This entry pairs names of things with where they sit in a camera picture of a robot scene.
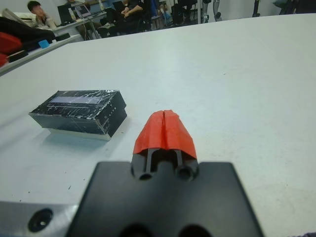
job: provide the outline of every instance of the monitor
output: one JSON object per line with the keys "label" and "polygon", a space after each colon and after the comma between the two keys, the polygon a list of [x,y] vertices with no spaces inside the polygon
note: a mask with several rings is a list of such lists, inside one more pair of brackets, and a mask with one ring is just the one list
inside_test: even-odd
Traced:
{"label": "monitor", "polygon": [[80,18],[91,15],[90,11],[84,4],[75,6],[75,10]]}

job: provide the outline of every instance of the black block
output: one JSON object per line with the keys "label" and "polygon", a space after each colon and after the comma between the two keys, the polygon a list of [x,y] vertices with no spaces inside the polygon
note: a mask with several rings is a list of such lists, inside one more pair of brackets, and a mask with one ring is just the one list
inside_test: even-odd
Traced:
{"label": "black block", "polygon": [[29,115],[43,128],[110,138],[126,118],[125,107],[118,90],[58,91]]}
{"label": "black block", "polygon": [[158,164],[133,176],[128,162],[97,165],[68,237],[262,237],[230,163],[200,163],[193,179]]}

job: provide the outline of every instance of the blue object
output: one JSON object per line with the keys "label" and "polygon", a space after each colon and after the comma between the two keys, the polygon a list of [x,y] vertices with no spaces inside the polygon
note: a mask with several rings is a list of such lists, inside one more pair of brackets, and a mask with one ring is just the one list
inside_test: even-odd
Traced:
{"label": "blue object", "polygon": [[48,43],[47,40],[42,40],[42,41],[40,41],[40,42],[39,42],[39,45],[40,45],[41,48],[47,48],[47,47],[49,47],[49,43]]}
{"label": "blue object", "polygon": [[151,0],[150,17],[157,16],[157,9],[158,9],[158,6],[157,6],[156,1],[155,0]]}

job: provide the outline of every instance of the white table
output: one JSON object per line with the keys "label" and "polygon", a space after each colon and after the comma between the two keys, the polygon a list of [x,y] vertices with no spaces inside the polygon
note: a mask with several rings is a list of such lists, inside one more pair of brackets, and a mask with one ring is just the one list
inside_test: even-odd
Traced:
{"label": "white table", "polygon": [[22,66],[23,64],[26,64],[27,62],[34,60],[35,58],[41,57],[42,55],[44,55],[50,51],[53,51],[57,48],[60,48],[61,46],[64,46],[68,43],[80,41],[80,39],[81,39],[80,35],[74,35],[74,36],[70,36],[70,38],[68,38],[68,39],[58,41],[58,42],[56,40],[53,40],[53,43],[51,43],[49,45],[49,47],[35,49],[35,50],[29,52],[28,56],[21,58],[17,61],[14,61],[12,63],[7,63],[4,66],[2,66],[0,68],[0,77],[4,74],[16,69],[16,68]]}
{"label": "white table", "polygon": [[[131,160],[150,114],[173,109],[199,161],[234,163],[267,237],[315,231],[315,21],[258,17],[79,42],[4,75],[0,200],[78,203],[97,162]],[[119,89],[127,104],[108,143],[50,135],[28,116],[57,90],[90,89]]]}

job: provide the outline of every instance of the cable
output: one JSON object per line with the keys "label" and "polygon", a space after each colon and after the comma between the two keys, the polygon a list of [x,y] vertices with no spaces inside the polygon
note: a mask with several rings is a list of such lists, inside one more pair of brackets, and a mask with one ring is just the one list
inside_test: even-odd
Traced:
{"label": "cable", "polygon": [[84,27],[84,41],[85,41],[85,37],[87,35],[87,29],[85,28],[85,22],[84,22],[84,19],[83,20],[83,27]]}

